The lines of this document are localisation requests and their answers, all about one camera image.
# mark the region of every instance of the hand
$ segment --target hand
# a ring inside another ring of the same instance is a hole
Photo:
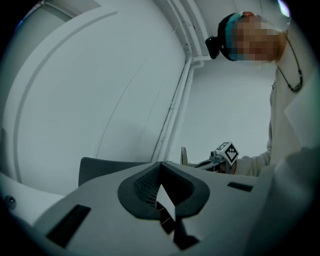
[[[235,174],[236,169],[237,169],[237,161],[235,161],[231,167],[231,174]],[[224,163],[221,163],[221,164],[213,167],[212,171],[225,174],[226,173],[226,163],[224,162]]]

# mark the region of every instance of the white ceiling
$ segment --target white ceiling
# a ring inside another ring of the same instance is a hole
[[[285,30],[289,19],[276,0],[195,0],[205,17],[209,34],[217,36],[219,22],[231,13],[247,11],[261,15],[276,28]]]

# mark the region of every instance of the black slot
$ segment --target black slot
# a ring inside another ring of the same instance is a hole
[[[241,184],[241,183],[237,183],[237,182],[230,182],[228,184],[229,187],[237,189],[237,190],[243,190],[243,191],[247,191],[250,192],[253,188],[253,186],[250,185],[245,185],[245,184]]]
[[[53,229],[46,235],[55,244],[66,247],[84,221],[91,208],[77,204]]]

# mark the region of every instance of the person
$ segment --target person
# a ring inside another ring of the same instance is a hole
[[[232,174],[259,176],[265,166],[277,164],[302,148],[285,110],[305,89],[318,62],[292,18],[288,30],[281,31],[250,11],[232,13],[219,23],[217,38],[220,52],[230,61],[277,65],[270,94],[267,150],[255,157],[244,156],[231,167]],[[225,172],[226,166],[219,169],[214,171]]]

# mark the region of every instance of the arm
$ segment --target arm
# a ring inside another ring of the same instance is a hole
[[[273,98],[273,92],[275,84],[272,85],[272,90],[270,94],[270,105],[272,106],[272,98]],[[236,161],[236,169],[235,173],[236,175],[247,175],[247,176],[259,176],[261,169],[265,166],[268,166],[270,164],[270,158],[271,158],[271,151],[272,151],[272,113],[271,113],[271,120],[269,123],[269,140],[266,145],[267,151],[262,153],[259,156],[254,157],[248,157],[244,156],[241,159],[238,159]]]

